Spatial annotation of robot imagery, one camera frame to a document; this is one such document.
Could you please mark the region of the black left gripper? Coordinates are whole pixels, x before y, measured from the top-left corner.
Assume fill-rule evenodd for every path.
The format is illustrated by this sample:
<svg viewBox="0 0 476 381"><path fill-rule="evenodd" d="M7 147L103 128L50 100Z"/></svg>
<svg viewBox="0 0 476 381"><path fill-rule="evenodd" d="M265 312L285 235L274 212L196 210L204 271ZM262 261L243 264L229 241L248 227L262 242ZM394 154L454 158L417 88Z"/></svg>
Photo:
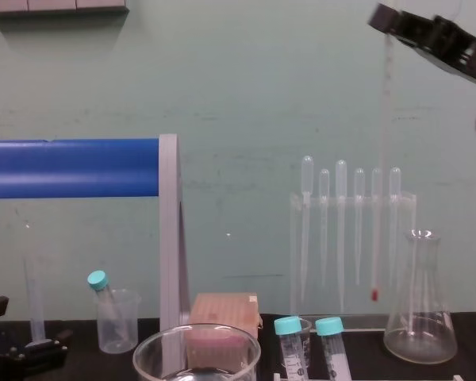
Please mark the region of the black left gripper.
<svg viewBox="0 0 476 381"><path fill-rule="evenodd" d="M9 298L0 296L0 317L6 314ZM61 368L66 361L68 345L73 332L66 329L54 339L27 344L24 348L11 347L0 354L0 380L23 380L45 371Z"/></svg>

